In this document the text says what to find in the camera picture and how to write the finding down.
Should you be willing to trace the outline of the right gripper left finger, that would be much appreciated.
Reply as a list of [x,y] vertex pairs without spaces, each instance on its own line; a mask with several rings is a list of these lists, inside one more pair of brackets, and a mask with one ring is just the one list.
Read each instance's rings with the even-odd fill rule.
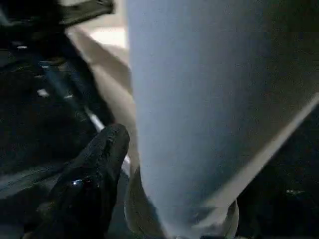
[[51,189],[38,224],[24,239],[103,239],[117,200],[130,136],[122,124],[102,129],[65,168]]

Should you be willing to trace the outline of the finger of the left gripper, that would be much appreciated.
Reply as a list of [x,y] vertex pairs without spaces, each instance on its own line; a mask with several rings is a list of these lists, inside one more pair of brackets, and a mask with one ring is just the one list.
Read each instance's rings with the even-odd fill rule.
[[60,0],[62,25],[76,25],[104,14],[112,14],[114,0]]

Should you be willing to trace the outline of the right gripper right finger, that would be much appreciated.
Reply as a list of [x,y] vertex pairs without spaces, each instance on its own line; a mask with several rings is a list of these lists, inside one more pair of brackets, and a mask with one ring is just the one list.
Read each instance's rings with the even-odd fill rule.
[[249,239],[319,237],[319,144],[289,142],[238,198],[237,235]]

